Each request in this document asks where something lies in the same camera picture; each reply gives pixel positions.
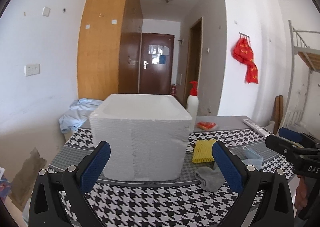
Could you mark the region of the person right hand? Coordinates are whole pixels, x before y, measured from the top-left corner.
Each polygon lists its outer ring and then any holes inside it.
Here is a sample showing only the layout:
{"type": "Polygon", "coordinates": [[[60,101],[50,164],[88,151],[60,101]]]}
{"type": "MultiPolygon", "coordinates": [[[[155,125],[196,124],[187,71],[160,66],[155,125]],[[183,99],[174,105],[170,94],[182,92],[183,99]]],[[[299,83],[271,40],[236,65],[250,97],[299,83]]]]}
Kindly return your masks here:
{"type": "Polygon", "coordinates": [[[297,177],[299,178],[299,184],[296,188],[295,208],[300,211],[308,204],[308,187],[303,176],[298,175],[297,177]]]}

